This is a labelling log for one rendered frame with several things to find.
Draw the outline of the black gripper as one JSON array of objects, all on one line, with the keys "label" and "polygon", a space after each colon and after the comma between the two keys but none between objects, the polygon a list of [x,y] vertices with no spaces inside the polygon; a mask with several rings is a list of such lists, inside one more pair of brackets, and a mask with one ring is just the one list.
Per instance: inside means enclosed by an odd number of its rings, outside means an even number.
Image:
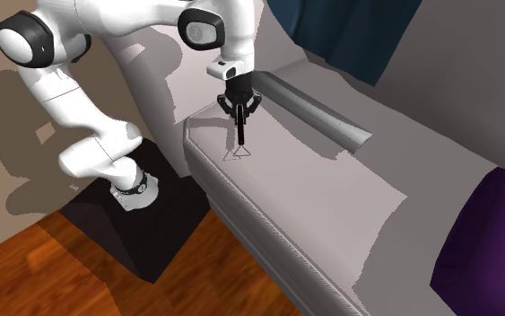
[{"label": "black gripper", "polygon": [[251,72],[228,79],[225,82],[225,93],[217,96],[217,103],[235,124],[238,124],[236,104],[247,104],[243,110],[243,124],[246,125],[248,117],[257,110],[261,101],[262,95],[253,92]]}]

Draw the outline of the black tool with wire triangle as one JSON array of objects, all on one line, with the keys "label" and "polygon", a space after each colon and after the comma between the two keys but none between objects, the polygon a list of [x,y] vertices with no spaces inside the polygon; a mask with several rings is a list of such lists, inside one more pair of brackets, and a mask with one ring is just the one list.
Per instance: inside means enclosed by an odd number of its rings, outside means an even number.
[{"label": "black tool with wire triangle", "polygon": [[236,149],[232,154],[234,157],[242,158],[251,155],[251,152],[245,146],[244,126],[245,126],[244,108],[241,104],[238,104],[236,106],[236,127],[237,127],[238,146],[236,147]]}]

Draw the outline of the grey sofa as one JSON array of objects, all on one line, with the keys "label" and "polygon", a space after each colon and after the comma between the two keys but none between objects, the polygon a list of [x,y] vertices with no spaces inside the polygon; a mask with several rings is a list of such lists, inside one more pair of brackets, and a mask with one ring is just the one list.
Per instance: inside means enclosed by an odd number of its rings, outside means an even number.
[{"label": "grey sofa", "polygon": [[254,6],[264,99],[240,159],[207,55],[169,27],[106,40],[152,136],[307,316],[457,316],[430,282],[505,169],[505,0],[422,0],[374,86]]}]

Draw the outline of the dark blue cushion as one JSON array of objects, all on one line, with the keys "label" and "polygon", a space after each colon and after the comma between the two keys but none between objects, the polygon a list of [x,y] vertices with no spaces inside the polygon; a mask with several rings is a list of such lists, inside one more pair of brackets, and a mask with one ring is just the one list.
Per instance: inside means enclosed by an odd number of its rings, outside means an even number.
[{"label": "dark blue cushion", "polygon": [[374,86],[422,0],[266,0],[299,47]]}]

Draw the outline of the black robot stand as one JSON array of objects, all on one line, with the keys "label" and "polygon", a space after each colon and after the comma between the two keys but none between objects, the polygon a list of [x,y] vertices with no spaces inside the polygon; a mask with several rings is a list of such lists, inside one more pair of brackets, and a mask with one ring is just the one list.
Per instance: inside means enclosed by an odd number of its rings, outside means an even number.
[{"label": "black robot stand", "polygon": [[130,155],[159,180],[148,207],[125,211],[96,179],[61,210],[68,221],[137,277],[154,283],[210,210],[206,194],[190,177],[179,177],[158,146],[145,139]]}]

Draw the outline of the purple cushion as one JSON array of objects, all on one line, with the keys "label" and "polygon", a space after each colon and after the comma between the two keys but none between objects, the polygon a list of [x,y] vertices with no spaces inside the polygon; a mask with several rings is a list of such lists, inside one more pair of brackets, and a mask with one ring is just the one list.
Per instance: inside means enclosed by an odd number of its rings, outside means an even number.
[{"label": "purple cushion", "polygon": [[505,316],[505,169],[488,172],[466,201],[430,286],[457,316]]}]

